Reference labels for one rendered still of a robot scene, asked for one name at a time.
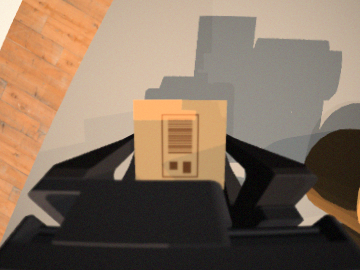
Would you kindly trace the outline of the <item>tan cardboard carton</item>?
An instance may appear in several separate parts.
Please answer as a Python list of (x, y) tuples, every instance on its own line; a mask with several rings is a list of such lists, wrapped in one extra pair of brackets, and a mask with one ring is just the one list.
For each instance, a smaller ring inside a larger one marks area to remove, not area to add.
[(213, 180), (224, 190), (227, 100), (133, 100), (136, 180)]

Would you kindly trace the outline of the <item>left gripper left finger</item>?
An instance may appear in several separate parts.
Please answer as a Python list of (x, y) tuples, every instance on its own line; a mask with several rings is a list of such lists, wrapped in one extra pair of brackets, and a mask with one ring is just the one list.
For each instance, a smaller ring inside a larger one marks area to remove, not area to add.
[[(114, 179), (116, 168), (132, 153), (134, 153), (134, 134), (57, 163), (43, 177)], [(135, 180), (135, 153), (122, 180)]]

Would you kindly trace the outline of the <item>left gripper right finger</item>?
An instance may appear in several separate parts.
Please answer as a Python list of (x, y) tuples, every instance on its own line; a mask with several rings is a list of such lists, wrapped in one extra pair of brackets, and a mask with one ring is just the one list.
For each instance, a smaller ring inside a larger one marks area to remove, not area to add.
[(231, 228), (243, 228), (258, 207), (295, 206), (318, 180), (307, 165), (228, 134), (226, 152), (246, 173), (241, 186), (225, 154), (224, 196)]

